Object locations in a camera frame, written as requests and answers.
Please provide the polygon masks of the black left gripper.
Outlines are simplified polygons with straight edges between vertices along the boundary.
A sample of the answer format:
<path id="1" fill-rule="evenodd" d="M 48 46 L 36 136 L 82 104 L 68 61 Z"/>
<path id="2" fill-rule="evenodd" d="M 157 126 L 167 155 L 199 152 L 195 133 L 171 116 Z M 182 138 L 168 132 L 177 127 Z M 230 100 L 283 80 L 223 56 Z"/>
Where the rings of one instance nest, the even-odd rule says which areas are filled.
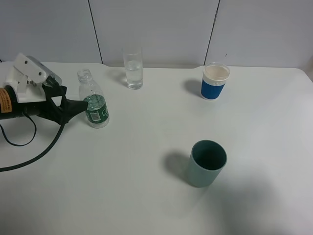
<path id="1" fill-rule="evenodd" d="M 85 112 L 88 102 L 83 100 L 69 100 L 66 98 L 66 86 L 42 85 L 46 101 L 38 105 L 38 117 L 53 121 L 57 124 L 67 124 L 76 115 Z M 61 104 L 57 106 L 52 100 L 53 97 L 61 97 Z"/>

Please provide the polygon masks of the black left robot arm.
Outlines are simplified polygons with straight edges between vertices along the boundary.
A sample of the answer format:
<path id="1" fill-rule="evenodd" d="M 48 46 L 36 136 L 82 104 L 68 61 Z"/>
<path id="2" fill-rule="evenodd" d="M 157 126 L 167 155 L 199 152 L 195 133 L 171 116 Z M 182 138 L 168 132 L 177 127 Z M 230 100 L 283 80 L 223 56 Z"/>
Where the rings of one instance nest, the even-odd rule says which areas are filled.
<path id="1" fill-rule="evenodd" d="M 66 98 L 67 87 L 43 85 L 46 101 L 19 103 L 10 86 L 0 89 L 0 118 L 39 116 L 59 125 L 67 124 L 74 116 L 87 110 L 88 103 Z"/>

